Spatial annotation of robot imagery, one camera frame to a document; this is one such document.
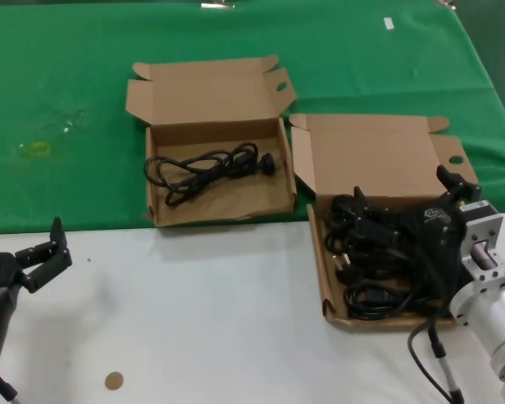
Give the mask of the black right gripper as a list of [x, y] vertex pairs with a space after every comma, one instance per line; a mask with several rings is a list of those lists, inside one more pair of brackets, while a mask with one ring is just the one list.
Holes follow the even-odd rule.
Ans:
[[443, 295], [458, 289], [461, 272], [460, 201], [476, 202], [481, 187], [451, 173], [444, 165], [436, 170], [445, 192], [434, 200], [404, 211], [371, 206], [359, 186], [353, 188], [354, 235], [373, 242], [399, 242], [401, 224], [414, 241], [417, 264]]

